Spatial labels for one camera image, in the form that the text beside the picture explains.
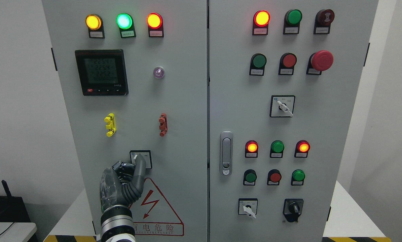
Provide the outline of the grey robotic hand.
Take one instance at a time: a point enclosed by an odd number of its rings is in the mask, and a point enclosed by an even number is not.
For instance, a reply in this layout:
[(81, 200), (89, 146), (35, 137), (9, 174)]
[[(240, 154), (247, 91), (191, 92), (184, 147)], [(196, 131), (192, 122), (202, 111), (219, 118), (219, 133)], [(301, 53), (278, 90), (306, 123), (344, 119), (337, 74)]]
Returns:
[(135, 155), (135, 164), (118, 161), (106, 168), (100, 180), (101, 210), (115, 205), (129, 206), (141, 198), (144, 190), (146, 161)]

